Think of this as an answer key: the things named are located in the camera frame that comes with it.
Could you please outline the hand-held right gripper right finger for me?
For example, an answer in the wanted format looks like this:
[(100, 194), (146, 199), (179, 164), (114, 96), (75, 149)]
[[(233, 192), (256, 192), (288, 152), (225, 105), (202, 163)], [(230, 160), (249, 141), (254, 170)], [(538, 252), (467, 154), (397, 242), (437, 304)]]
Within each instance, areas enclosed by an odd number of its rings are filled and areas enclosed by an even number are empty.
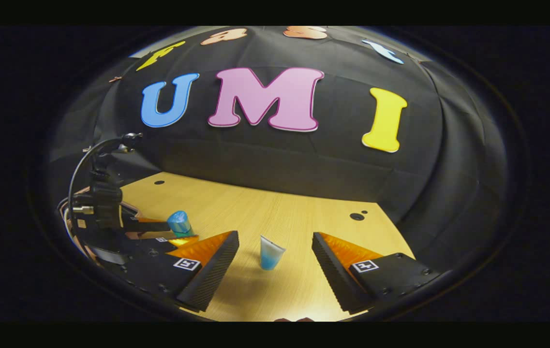
[(343, 311), (392, 310), (416, 297), (443, 274), (405, 253), (378, 253), (315, 232), (312, 250)]

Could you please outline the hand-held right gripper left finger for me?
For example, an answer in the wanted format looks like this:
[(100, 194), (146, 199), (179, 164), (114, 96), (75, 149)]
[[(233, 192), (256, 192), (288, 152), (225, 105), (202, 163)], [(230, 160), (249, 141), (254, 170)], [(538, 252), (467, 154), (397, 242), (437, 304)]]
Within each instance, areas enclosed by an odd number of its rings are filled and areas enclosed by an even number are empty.
[(166, 305), (206, 311), (238, 251), (237, 231), (199, 240), (158, 256), (133, 245), (120, 276)]

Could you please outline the blue skin care bottle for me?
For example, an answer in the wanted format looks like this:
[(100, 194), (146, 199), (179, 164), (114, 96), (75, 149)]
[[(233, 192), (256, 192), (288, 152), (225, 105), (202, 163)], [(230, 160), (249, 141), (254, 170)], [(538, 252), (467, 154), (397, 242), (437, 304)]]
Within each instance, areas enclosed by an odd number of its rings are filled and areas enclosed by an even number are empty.
[(174, 212), (167, 218), (166, 222), (176, 238), (194, 235), (188, 214), (185, 211)]

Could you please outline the blue white skin care tube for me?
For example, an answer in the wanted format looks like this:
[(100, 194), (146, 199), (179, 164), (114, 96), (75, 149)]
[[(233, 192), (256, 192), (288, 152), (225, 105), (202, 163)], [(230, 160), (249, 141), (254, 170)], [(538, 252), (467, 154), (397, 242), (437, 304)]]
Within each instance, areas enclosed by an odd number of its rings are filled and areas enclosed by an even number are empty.
[(263, 270), (274, 269), (285, 251), (285, 247), (281, 247), (261, 235), (261, 268)]

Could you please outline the black backdrop cloth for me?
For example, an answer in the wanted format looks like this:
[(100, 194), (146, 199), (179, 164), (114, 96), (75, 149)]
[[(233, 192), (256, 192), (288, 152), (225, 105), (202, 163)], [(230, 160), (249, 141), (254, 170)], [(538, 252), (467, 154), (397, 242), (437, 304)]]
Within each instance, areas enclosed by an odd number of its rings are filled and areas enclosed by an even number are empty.
[(496, 99), (412, 48), (328, 27), (183, 33), (124, 59), (83, 90), (47, 161), (142, 132), (138, 174), (376, 203), (402, 231), (493, 229), (514, 187), (509, 115)]

